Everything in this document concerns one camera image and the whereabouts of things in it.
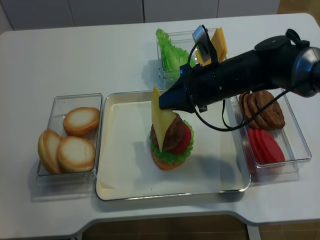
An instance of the tomato slice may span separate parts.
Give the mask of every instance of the tomato slice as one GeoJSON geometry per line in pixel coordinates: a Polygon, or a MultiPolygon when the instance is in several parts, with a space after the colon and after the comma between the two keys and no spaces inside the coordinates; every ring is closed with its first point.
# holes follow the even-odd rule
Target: tomato slice
{"type": "Polygon", "coordinates": [[[249,142],[250,142],[253,154],[256,160],[259,162],[259,164],[266,164],[267,158],[258,142],[256,131],[259,131],[259,130],[258,129],[253,130],[251,128],[249,129],[248,131],[249,142]]]}
{"type": "Polygon", "coordinates": [[[284,153],[274,137],[265,130],[260,130],[257,139],[267,156],[268,163],[280,163],[285,161],[284,153]]]}
{"type": "Polygon", "coordinates": [[[184,138],[179,142],[179,144],[170,150],[168,150],[168,153],[171,154],[180,154],[183,153],[189,146],[189,143],[191,141],[191,131],[189,127],[184,124],[184,138]]]}

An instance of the white table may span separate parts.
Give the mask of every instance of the white table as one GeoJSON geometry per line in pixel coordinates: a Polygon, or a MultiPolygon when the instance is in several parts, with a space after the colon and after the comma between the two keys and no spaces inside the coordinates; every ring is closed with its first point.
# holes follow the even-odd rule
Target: white table
{"type": "Polygon", "coordinates": [[[320,47],[301,14],[14,31],[0,37],[0,238],[71,236],[101,221],[231,214],[250,225],[320,219],[320,94],[288,94],[312,160],[295,181],[253,184],[245,193],[102,202],[36,201],[37,141],[56,96],[150,90],[158,79],[155,32],[223,27],[228,57],[296,30],[320,47]]]}

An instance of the robotic arm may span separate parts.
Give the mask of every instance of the robotic arm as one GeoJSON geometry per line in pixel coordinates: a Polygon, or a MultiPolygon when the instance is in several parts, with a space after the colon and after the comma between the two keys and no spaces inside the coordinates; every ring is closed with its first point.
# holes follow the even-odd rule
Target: robotic arm
{"type": "Polygon", "coordinates": [[[284,94],[294,92],[302,97],[312,97],[320,92],[320,49],[310,47],[310,42],[301,40],[292,29],[221,63],[203,25],[193,33],[193,38],[195,45],[188,63],[180,67],[180,78],[159,98],[161,109],[195,112],[199,117],[195,106],[204,112],[207,105],[244,92],[283,88],[284,94]],[[197,46],[202,59],[211,58],[211,64],[190,67],[190,58],[197,46]]]}

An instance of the lettuce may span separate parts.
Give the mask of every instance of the lettuce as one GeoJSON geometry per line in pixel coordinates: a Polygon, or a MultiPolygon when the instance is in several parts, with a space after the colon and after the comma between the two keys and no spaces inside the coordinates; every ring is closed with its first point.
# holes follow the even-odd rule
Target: lettuce
{"type": "MultiPolygon", "coordinates": [[[[162,29],[158,28],[155,32],[156,37],[158,38],[158,44],[161,49],[161,56],[163,62],[163,68],[165,71],[180,70],[180,66],[188,62],[189,53],[187,50],[184,50],[180,47],[175,47],[171,43],[171,39],[167,33],[162,29]]],[[[191,58],[190,66],[194,67],[196,61],[191,58]]]]}
{"type": "Polygon", "coordinates": [[[186,120],[184,120],[183,122],[189,127],[191,131],[191,140],[189,146],[184,152],[179,154],[172,154],[165,150],[162,150],[162,152],[160,152],[159,147],[151,141],[151,149],[153,150],[154,155],[157,156],[160,160],[167,162],[169,165],[184,162],[186,158],[190,156],[191,151],[194,148],[194,131],[186,120]]]}

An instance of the cheese slice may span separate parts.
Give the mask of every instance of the cheese slice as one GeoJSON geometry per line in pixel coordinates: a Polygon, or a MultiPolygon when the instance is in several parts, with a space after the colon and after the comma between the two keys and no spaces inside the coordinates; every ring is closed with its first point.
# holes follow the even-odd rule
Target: cheese slice
{"type": "MultiPolygon", "coordinates": [[[[222,30],[222,28],[217,28],[214,32],[214,35],[211,39],[211,43],[213,44],[215,50],[216,50],[216,54],[218,57],[218,61],[219,63],[221,63],[226,55],[227,55],[227,45],[226,45],[226,40],[225,40],[225,35],[224,35],[224,31],[222,30]]],[[[200,56],[200,53],[198,50],[195,51],[195,55],[196,58],[198,60],[198,63],[200,63],[202,66],[206,66],[208,64],[211,63],[211,59],[209,59],[208,61],[204,62],[200,56]]]]}
{"type": "Polygon", "coordinates": [[[156,139],[158,140],[159,150],[162,151],[166,132],[172,122],[177,117],[171,109],[160,109],[159,97],[161,96],[158,88],[155,86],[151,98],[151,115],[156,139]]]}

